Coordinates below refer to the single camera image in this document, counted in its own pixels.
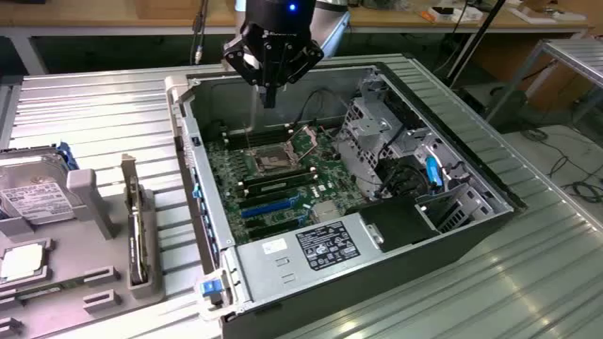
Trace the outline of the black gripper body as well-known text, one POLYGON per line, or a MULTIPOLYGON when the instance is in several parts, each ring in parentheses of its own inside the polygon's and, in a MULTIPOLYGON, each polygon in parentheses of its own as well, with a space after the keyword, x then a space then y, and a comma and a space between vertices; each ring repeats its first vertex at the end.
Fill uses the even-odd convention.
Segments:
POLYGON ((313 1, 246 1, 242 44, 261 67, 292 61, 312 48, 313 1))

